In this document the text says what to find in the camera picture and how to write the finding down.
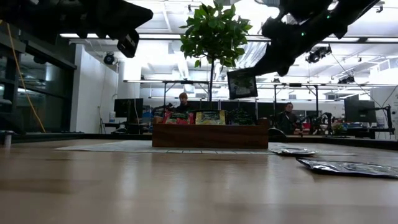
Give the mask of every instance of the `person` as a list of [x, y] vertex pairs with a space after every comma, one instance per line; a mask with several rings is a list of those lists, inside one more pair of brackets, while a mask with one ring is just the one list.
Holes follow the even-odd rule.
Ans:
[[293, 104], [289, 102], [285, 106], [285, 111], [277, 115], [277, 127], [287, 135], [293, 134], [297, 128], [297, 116], [292, 111]]
[[180, 96], [180, 106], [177, 107], [176, 112], [186, 113], [190, 109], [188, 104], [188, 95], [186, 93], [181, 93]]

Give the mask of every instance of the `gray mat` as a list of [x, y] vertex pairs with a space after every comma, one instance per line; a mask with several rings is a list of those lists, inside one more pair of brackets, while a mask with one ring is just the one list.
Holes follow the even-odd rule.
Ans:
[[[273, 147], [299, 147], [290, 144], [269, 143], [269, 148]], [[256, 154], [256, 155], [274, 155], [268, 150], [253, 150], [253, 149], [197, 149], [197, 148], [167, 148], [167, 147], [152, 147], [152, 141], [119, 141], [104, 144], [93, 144], [87, 146], [69, 146], [61, 147], [56, 150], [67, 151], [95, 151], [95, 152], [148, 152], [148, 153], [183, 153], [183, 154]], [[333, 152], [333, 151], [316, 151], [321, 156], [353, 156], [355, 154]]]

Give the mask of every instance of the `wooden table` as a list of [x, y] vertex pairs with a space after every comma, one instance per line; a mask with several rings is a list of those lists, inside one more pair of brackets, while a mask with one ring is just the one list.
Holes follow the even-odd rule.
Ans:
[[[78, 140], [0, 150], [1, 223], [398, 223], [398, 181], [316, 175], [276, 155], [54, 151]], [[398, 167], [392, 151], [301, 144]]]

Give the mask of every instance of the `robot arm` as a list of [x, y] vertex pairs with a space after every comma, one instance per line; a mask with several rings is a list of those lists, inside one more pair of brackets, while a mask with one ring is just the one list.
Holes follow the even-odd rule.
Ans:
[[[263, 75], [277, 72], [284, 76], [295, 59], [334, 34], [342, 38], [348, 26], [359, 19], [379, 0], [339, 0], [334, 10], [328, 10], [332, 0], [280, 0], [280, 14], [268, 18], [262, 35], [270, 38], [263, 58], [252, 68], [236, 70], [242, 75]], [[298, 24], [285, 24], [281, 19], [290, 13]]]
[[124, 0], [3, 0], [0, 19], [55, 43], [59, 33], [89, 33], [118, 39], [118, 49], [135, 56], [139, 35], [136, 28], [152, 19], [153, 12]]

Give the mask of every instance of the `potted tree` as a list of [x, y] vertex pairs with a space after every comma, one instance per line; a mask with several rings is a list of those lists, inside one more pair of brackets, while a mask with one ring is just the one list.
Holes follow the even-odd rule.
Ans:
[[208, 99], [211, 101], [215, 63], [225, 67], [235, 67], [235, 61], [244, 54], [239, 47], [246, 44], [246, 34], [251, 29], [248, 19], [235, 19], [235, 6], [223, 10], [223, 5], [214, 1], [215, 7], [202, 4], [195, 10], [194, 16], [180, 28], [187, 29], [181, 35], [181, 51], [185, 58], [195, 57], [195, 68], [201, 67], [201, 58], [206, 57], [211, 64]]

